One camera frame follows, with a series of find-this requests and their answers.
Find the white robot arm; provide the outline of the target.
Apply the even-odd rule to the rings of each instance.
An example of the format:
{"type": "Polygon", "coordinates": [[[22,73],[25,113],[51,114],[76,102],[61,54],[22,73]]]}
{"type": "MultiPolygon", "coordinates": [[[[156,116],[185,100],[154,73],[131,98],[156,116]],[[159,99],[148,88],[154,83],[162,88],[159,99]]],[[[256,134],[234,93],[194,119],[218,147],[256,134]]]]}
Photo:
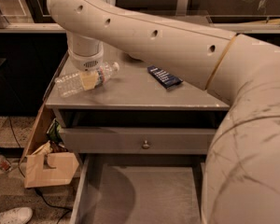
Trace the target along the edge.
{"type": "Polygon", "coordinates": [[[280,47],[104,0],[47,6],[66,31],[157,65],[230,105],[206,158],[202,224],[280,224],[280,47]]]}

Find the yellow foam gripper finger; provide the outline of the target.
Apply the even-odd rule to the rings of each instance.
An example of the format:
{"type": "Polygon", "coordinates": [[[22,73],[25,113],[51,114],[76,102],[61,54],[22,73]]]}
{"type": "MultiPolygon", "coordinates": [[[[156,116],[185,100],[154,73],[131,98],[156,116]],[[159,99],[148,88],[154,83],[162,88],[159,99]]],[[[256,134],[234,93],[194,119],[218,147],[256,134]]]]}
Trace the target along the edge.
{"type": "Polygon", "coordinates": [[[82,87],[85,91],[92,90],[98,81],[98,73],[96,71],[91,72],[81,72],[80,78],[82,82],[82,87]]]}

